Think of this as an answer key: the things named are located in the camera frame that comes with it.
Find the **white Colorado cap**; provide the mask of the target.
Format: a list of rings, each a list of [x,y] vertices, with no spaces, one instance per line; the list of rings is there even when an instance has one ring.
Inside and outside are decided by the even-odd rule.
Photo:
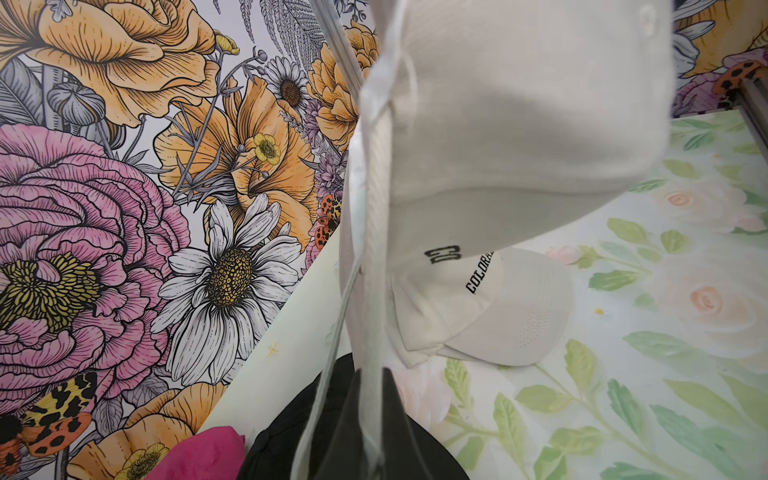
[[[318,19],[358,110],[339,234],[341,305],[361,373],[359,425],[383,452],[389,280],[429,250],[497,252],[621,195],[667,145],[669,1],[374,1],[378,58],[359,65],[334,4]],[[329,356],[291,475],[311,443]]]
[[[527,366],[558,344],[574,292],[557,261],[514,247],[465,257],[448,246],[425,257],[389,280],[386,331],[407,367],[435,356]]]

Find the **black cap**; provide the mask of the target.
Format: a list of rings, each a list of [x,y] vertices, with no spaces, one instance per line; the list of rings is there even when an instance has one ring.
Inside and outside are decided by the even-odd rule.
[[[319,423],[331,419],[332,411],[339,408],[351,383],[350,377],[356,372],[353,369],[352,356],[347,354],[335,362],[329,383],[326,402],[319,418],[312,442],[320,437]],[[240,479],[288,479],[299,440],[307,425],[312,403],[317,393],[319,379],[306,386],[276,417],[276,419],[260,432],[246,455],[238,477]],[[401,402],[394,380],[396,392],[393,397]],[[427,462],[432,474],[430,479],[465,479],[466,472],[459,462],[443,447],[427,430],[408,416],[412,422],[412,431],[417,439],[420,452]],[[311,477],[311,461],[319,455],[310,452],[309,474]]]

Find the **pink cap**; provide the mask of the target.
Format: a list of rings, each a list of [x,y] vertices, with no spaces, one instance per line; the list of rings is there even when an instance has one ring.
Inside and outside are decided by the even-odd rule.
[[[147,480],[235,480],[245,460],[245,437],[232,427],[214,427],[174,446]]]

